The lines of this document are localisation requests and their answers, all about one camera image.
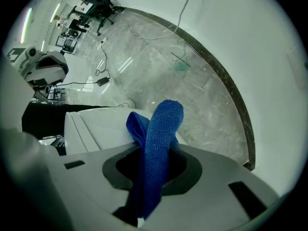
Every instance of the black cable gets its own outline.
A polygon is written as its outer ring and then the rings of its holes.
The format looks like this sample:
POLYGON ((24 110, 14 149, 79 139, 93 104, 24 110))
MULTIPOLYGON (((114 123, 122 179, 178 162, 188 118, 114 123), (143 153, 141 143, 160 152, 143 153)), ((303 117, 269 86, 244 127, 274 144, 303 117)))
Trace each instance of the black cable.
POLYGON ((57 86, 54 86, 54 87, 60 87, 60 86, 67 86, 67 85, 70 85, 70 84, 96 84, 96 82, 92 82, 92 83, 78 83, 78 82, 71 82, 71 83, 68 83, 68 84, 63 84, 63 85, 57 85, 57 86))
MULTIPOLYGON (((123 104, 125 104, 125 103, 121 103, 121 104, 119 104, 118 106, 117 106, 117 108, 118 107, 120 107, 121 105, 123 105, 123 104)), ((129 106, 129 104, 128 103, 126 103, 128 106, 129 106)))
POLYGON ((105 68, 104 68, 103 71, 100 71, 99 69, 96 69, 95 76, 98 76, 99 74, 101 74, 101 73, 107 71, 107 73, 108 73, 108 75, 109 75, 109 79, 110 79, 111 76, 110 76, 109 70, 107 69, 107 54, 106 54, 106 52, 105 52, 104 49, 103 49, 103 43, 101 43, 101 49, 102 49, 102 51, 104 52, 105 58, 106 58, 106 60, 105 60, 105 68))
POLYGON ((181 57, 178 57, 176 54, 173 54, 172 52, 171 52, 171 54, 174 55, 174 56, 176 56, 176 57, 177 57, 179 60, 181 60, 182 62, 184 62, 188 67, 191 67, 187 62, 183 61, 183 60, 181 59, 181 57))

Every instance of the blue towel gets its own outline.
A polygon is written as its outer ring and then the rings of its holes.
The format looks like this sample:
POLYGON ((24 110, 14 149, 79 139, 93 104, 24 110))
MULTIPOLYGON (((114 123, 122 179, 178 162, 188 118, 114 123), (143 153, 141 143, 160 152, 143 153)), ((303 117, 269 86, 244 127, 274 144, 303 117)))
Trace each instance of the blue towel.
POLYGON ((141 146, 139 179, 134 186, 138 217, 146 219, 160 201, 168 178, 170 143, 178 142, 175 134, 182 121, 183 106, 171 100, 157 106, 151 121, 136 112, 128 116, 127 129, 141 146))

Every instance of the floor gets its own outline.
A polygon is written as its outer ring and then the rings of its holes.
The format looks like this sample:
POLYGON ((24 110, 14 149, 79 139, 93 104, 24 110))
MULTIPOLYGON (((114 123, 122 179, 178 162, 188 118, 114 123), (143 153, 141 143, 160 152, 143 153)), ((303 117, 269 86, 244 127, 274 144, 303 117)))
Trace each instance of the floor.
POLYGON ((97 36, 94 24, 84 34, 75 55, 84 58, 85 68, 79 73, 85 82, 95 82, 108 73, 95 76, 96 69, 110 72, 108 84, 87 84, 68 90, 69 104, 118 106, 132 99, 137 109, 153 112, 165 100, 177 100, 184 107, 184 120, 179 134, 188 145, 230 157, 240 164, 248 161, 243 125, 227 89, 210 67, 177 35, 142 15, 123 11, 114 15, 97 36), (101 41, 107 38, 101 49, 101 41))

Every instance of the wire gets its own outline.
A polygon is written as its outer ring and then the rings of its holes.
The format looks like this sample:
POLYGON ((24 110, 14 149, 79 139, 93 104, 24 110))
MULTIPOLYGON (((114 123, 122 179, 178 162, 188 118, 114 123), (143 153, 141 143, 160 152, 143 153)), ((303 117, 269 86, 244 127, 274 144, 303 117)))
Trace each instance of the wire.
POLYGON ((181 11, 181 13, 180 13, 179 22, 178 22, 177 27, 176 27, 175 30, 174 30, 172 33, 170 33, 170 34, 163 35, 163 36, 159 36, 159 37, 156 37, 156 38, 136 37, 136 36, 133 34, 133 32, 131 31, 131 29, 130 29, 130 27, 129 27, 129 24, 121 24, 121 25, 119 25, 119 26, 109 35, 109 37, 107 37, 107 39, 110 38, 110 37, 113 35, 113 33, 114 33, 120 26, 127 26, 127 27, 128 27, 128 30, 129 30, 129 32, 130 32, 130 34, 131 34, 135 39, 155 40, 155 39, 160 39, 160 38, 169 37, 169 36, 175 34, 176 31, 178 30, 178 28, 179 28, 179 26, 180 26, 182 14, 183 14, 183 12, 184 12, 184 10, 185 10, 185 8, 186 8, 186 5, 187 5, 188 1, 189 1, 189 0, 186 0, 186 1, 185 1, 184 7, 183 7, 183 9, 182 9, 182 11, 181 11))
MULTIPOLYGON (((125 103, 121 103, 121 104, 119 104, 118 106, 117 106, 117 108, 118 107, 120 107, 121 105, 123 105, 123 104, 125 104, 125 103)), ((128 106, 129 106, 129 104, 128 103, 126 103, 128 106)))
POLYGON ((78 82, 71 82, 71 83, 68 83, 68 84, 63 84, 63 85, 57 85, 57 86, 54 86, 54 87, 60 87, 60 86, 67 86, 67 85, 70 85, 70 84, 96 84, 96 82, 92 82, 92 83, 78 83, 78 82))
POLYGON ((104 49, 103 49, 103 43, 101 43, 101 49, 102 49, 102 51, 104 52, 105 58, 106 58, 106 60, 105 60, 105 68, 104 68, 103 71, 100 71, 100 69, 96 69, 95 76, 98 76, 99 74, 101 74, 101 73, 107 71, 107 73, 108 73, 108 75, 109 75, 109 79, 110 79, 111 76, 110 76, 109 70, 107 69, 107 54, 106 54, 106 52, 105 52, 104 49))

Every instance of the black slot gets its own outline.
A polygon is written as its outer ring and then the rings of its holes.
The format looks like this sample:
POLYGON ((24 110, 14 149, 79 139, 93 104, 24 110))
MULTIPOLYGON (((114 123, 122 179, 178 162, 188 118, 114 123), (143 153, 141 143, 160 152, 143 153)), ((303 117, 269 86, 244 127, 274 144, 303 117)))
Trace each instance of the black slot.
POLYGON ((243 182, 231 183, 229 187, 251 219, 257 217, 266 210, 264 204, 243 182))
POLYGON ((64 166, 66 167, 66 169, 71 169, 71 168, 78 167, 84 164, 86 164, 84 161, 78 160, 75 162, 64 164, 64 166))
MULTIPOLYGON (((109 158, 103 164, 103 174, 116 189, 133 188, 139 177, 141 149, 133 147, 109 158)), ((199 180, 202 166, 197 158, 170 147, 168 180, 162 187, 162 195, 186 193, 199 180)))

